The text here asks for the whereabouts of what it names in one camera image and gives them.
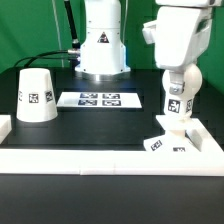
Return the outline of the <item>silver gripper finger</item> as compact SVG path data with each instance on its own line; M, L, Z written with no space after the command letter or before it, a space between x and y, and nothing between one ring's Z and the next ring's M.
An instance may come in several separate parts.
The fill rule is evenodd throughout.
M181 95L184 92L185 87L184 74L180 72L170 71L169 76L169 93L172 95Z

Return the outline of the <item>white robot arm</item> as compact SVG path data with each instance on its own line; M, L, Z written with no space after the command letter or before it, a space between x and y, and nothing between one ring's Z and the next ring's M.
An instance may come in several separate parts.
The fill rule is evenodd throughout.
M148 44L155 46L158 68L171 75L168 91L181 95L187 87L184 75L188 67L208 48L213 9L224 0L155 0L157 18L143 25ZM127 72L126 48L120 40L118 0L84 0L86 39L81 45L79 72L91 75L115 75Z

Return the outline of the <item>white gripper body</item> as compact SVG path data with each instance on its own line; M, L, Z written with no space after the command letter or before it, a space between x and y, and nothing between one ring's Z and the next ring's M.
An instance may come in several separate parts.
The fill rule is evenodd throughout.
M147 44L155 44L158 68L181 71L207 49L211 26L211 7L162 6L142 33Z

